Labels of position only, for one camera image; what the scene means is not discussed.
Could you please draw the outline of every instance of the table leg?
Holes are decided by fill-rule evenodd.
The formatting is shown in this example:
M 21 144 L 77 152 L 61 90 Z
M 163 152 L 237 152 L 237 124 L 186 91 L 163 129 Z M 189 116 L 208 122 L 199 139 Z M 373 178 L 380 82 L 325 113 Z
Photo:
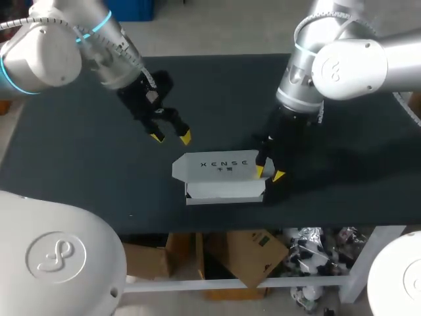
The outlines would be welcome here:
M 357 261 L 349 272 L 348 282 L 339 287 L 341 303 L 354 303 L 367 285 L 368 273 L 376 256 L 394 239 L 400 237 L 405 226 L 377 226 Z

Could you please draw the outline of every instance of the black table surface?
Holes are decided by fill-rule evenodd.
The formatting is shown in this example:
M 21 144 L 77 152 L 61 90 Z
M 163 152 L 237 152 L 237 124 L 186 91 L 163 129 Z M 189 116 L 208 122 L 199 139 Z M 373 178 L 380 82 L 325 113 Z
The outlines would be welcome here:
M 421 130 L 389 93 L 325 102 L 313 149 L 271 203 L 186 206 L 171 177 L 185 152 L 253 149 L 275 106 L 288 55 L 157 57 L 175 86 L 165 101 L 192 130 L 145 134 L 92 73 L 31 98 L 0 170 L 0 189 L 87 209 L 119 234 L 298 226 L 421 224 Z

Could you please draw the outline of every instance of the cable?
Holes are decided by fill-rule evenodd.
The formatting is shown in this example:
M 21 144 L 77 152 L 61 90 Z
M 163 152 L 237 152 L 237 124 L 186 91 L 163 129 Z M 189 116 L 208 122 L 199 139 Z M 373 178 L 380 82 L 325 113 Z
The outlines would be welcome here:
M 0 31 L 1 30 L 7 30 L 9 28 L 16 28 L 22 25 L 31 24 L 31 23 L 42 23 L 42 24 L 59 24 L 63 25 L 66 28 L 71 29 L 74 32 L 74 27 L 70 25 L 67 21 L 61 20 L 59 18 L 21 18 L 18 20 L 12 20 L 8 22 L 0 23 Z M 90 37 L 96 39 L 101 45 L 107 48 L 111 48 L 114 51 L 116 51 L 118 54 L 123 56 L 130 64 L 132 64 L 135 68 L 142 71 L 142 73 L 145 75 L 147 81 L 151 85 L 153 89 L 157 88 L 157 84 L 155 83 L 151 73 L 145 68 L 143 63 L 136 57 L 131 56 L 129 53 L 127 53 L 125 50 L 123 50 L 120 46 L 116 45 L 115 43 L 111 42 L 106 37 L 95 33 L 92 30 L 89 30 L 87 28 L 84 28 L 83 26 L 77 25 L 76 28 L 81 31 L 82 33 L 89 34 Z
M 342 18 L 344 20 L 352 20 L 355 23 L 358 23 L 358 24 L 360 24 L 362 26 L 365 26 L 368 30 L 370 30 L 372 32 L 373 35 L 376 35 L 376 30 L 373 27 L 371 27 L 371 25 L 369 25 L 369 23 L 367 23 L 366 21 L 361 20 L 359 18 L 353 18 L 348 13 L 333 11 L 333 12 L 324 12 L 324 13 L 318 13 L 318 14 L 309 15 L 304 20 L 302 20 L 298 24 L 298 26 L 295 28 L 295 31 L 294 31 L 294 43 L 297 43 L 297 38 L 298 38 L 299 32 L 301 32 L 301 30 L 307 24 L 309 24 L 311 22 L 314 22 L 314 21 L 317 21 L 317 20 L 321 20 L 323 18 Z

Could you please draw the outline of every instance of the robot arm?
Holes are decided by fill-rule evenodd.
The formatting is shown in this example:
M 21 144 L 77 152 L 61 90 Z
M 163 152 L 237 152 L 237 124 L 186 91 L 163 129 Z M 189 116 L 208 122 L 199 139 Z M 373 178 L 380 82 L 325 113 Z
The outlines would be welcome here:
M 278 106 L 256 158 L 268 157 L 277 181 L 295 163 L 304 137 L 320 120 L 325 97 L 352 99 L 373 92 L 421 88 L 421 30 L 378 39 L 360 0 L 314 0 L 294 33 L 295 49 L 276 92 Z
M 185 145 L 190 142 L 189 126 L 178 111 L 162 104 L 174 85 L 171 77 L 165 71 L 146 70 L 124 29 L 101 1 L 35 0 L 29 19 L 4 24 L 3 28 L 23 26 L 0 50 L 1 98 L 34 95 L 75 80 L 82 54 L 102 85 L 116 92 L 154 139 L 164 140 L 156 120 L 165 120 Z
M 421 88 L 421 30 L 377 40 L 344 39 L 327 44 L 312 66 L 316 89 L 345 100 L 374 92 Z

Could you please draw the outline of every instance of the floor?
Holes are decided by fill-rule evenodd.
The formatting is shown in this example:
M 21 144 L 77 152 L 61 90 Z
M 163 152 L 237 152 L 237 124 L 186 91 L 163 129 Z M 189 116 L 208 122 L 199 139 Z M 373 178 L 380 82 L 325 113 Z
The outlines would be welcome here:
M 305 17 L 310 0 L 157 0 L 152 22 L 124 23 L 144 56 L 217 55 L 290 52 L 292 33 Z M 368 17 L 381 34 L 419 26 L 421 2 L 370 0 Z M 15 106 L 0 117 L 0 161 L 20 113 Z M 331 290 L 322 306 L 338 305 Z M 199 292 L 130 294 L 116 316 L 166 315 L 305 315 L 287 290 L 275 290 L 257 302 L 208 302 Z M 371 316 L 366 294 L 354 305 L 341 307 L 341 316 Z

